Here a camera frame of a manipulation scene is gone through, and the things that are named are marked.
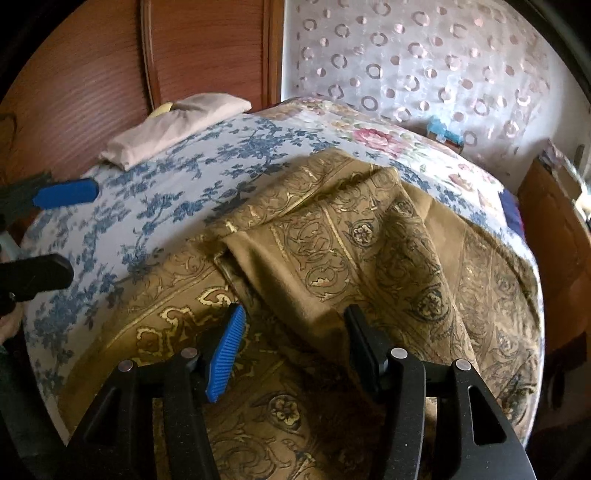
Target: sheer curtain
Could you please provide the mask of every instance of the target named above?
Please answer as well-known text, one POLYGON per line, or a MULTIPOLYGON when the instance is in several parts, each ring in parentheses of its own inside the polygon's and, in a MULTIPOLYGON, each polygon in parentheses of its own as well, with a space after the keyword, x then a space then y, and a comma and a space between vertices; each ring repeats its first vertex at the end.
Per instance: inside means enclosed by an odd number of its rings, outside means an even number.
POLYGON ((550 94, 548 44, 482 0, 291 0, 289 96, 323 95, 420 131, 432 116, 493 174, 550 94))

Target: gold patterned blanket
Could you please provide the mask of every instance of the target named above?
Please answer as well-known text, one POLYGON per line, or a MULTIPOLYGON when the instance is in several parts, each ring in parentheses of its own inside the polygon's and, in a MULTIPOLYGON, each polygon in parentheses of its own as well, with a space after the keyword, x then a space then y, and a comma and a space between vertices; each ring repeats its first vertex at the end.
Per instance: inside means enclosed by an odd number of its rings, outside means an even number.
MULTIPOLYGON (((239 301, 245 338, 228 391, 206 409, 222 478, 365 478, 382 411, 348 365, 341 314, 357 303, 419 358, 472 362, 524 439, 538 389, 536 289, 526 262, 396 169, 325 150, 152 272, 76 364, 60 413, 72 432, 120 360, 166 359, 239 301)), ((424 472, 434 415, 427 401, 424 472)))

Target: wooden cabinet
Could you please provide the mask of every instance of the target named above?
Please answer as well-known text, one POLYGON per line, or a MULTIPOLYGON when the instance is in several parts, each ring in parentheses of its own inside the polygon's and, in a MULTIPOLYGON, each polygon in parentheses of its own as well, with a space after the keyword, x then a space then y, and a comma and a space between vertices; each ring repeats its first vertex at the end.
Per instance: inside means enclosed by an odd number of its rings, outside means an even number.
POLYGON ((591 235, 540 162, 532 163, 518 197, 525 237, 540 269, 546 351, 552 352, 591 331, 591 235))

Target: bed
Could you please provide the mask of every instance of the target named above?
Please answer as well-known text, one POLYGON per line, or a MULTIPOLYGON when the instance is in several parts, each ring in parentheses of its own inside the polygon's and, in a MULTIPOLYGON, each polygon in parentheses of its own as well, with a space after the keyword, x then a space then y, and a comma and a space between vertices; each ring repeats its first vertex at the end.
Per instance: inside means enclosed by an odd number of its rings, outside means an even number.
MULTIPOLYGON (((22 242, 28 255, 59 252, 76 273, 69 290, 38 295, 24 314, 35 378, 63 438, 68 433, 57 408, 60 391, 101 326, 126 300, 128 287, 186 238, 272 184, 294 160, 329 147, 396 167, 404 181, 495 235, 537 275, 527 244, 507 225, 502 184, 446 147, 319 98, 238 115, 129 172, 110 164, 93 167, 85 175, 100 184, 93 204, 44 212, 28 229, 22 242)), ((539 281, 537 307, 543 311, 539 281)), ((542 334, 541 361, 543 345, 542 334)))

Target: pillow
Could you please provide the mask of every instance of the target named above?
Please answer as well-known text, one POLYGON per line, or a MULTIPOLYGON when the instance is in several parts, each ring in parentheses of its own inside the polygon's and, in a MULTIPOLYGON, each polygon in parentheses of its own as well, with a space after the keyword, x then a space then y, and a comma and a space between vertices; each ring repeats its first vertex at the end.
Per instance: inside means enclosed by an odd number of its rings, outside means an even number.
POLYGON ((174 102, 169 112, 148 117, 107 143, 100 157, 129 171, 144 160, 218 122, 250 110, 247 100, 227 93, 200 93, 174 102))

